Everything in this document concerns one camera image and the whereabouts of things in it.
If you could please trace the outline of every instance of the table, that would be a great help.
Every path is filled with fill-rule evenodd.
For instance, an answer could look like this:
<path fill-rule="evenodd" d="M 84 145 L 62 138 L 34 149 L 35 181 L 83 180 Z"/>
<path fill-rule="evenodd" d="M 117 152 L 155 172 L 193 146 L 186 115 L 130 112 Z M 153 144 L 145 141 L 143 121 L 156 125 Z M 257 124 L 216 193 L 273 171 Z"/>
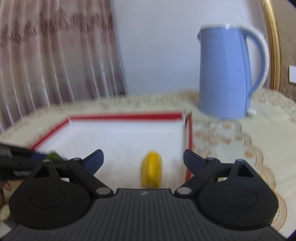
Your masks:
<path fill-rule="evenodd" d="M 191 111 L 194 151 L 233 163 L 245 159 L 279 200 L 272 226 L 289 236 L 296 228 L 296 103 L 272 90 L 257 91 L 251 108 L 257 115 L 221 121 L 197 108 L 198 92 L 97 99 L 50 106 L 23 118 L 0 135 L 1 142 L 31 146 L 45 132 L 72 114 L 99 112 Z"/>

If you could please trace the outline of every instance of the brown wallpaper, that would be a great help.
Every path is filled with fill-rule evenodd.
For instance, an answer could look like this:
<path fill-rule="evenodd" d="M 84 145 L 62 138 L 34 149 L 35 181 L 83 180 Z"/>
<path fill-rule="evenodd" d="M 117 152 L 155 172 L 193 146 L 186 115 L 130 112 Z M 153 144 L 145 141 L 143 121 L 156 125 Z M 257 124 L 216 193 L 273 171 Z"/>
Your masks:
<path fill-rule="evenodd" d="M 296 101 L 296 84 L 289 83 L 289 65 L 296 65 L 296 8 L 288 0 L 272 0 L 281 48 L 280 92 Z"/>

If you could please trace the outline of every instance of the tablecloth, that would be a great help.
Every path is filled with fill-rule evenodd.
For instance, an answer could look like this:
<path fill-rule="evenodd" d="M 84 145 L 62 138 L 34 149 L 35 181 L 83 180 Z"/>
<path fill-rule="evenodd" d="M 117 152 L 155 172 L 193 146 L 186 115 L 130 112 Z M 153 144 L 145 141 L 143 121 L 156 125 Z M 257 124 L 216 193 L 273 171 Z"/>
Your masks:
<path fill-rule="evenodd" d="M 217 120 L 198 109 L 198 92 L 97 99 L 50 106 L 36 111 L 0 135 L 0 141 L 31 146 L 71 114 L 99 112 L 191 111 L 194 151 L 221 162 L 245 159 L 279 200 L 272 226 L 289 236 L 296 228 L 296 103 L 272 90 L 257 91 L 251 108 L 257 115 Z"/>

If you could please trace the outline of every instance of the hand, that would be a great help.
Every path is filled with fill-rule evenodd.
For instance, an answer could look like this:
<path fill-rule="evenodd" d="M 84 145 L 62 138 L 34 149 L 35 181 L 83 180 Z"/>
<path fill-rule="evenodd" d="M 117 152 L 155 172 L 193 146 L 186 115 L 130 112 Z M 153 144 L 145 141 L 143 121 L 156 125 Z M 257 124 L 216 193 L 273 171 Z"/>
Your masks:
<path fill-rule="evenodd" d="M 0 182 L 0 185 L 5 189 L 5 190 L 8 190 L 10 191 L 11 190 L 11 186 L 10 184 L 8 183 L 8 181 L 2 181 Z M 3 189 L 0 188 L 0 207 L 2 207 L 5 203 L 5 199 L 4 199 L 4 194 L 3 194 Z"/>

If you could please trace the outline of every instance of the yellow object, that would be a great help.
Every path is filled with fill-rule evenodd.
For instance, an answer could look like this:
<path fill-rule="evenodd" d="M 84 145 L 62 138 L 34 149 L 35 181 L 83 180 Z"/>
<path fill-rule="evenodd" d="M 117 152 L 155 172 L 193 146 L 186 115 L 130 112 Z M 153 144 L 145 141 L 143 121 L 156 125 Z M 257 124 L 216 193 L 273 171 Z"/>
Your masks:
<path fill-rule="evenodd" d="M 142 161 L 141 181 L 143 188 L 159 188 L 163 175 L 163 161 L 156 151 L 151 151 Z"/>

